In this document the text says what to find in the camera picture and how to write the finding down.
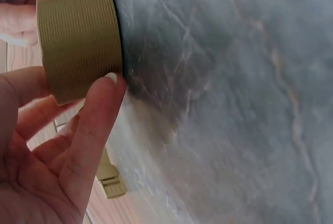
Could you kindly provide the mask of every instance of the gray marble surface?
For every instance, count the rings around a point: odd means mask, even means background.
[[[333,0],[115,3],[143,223],[333,223]]]

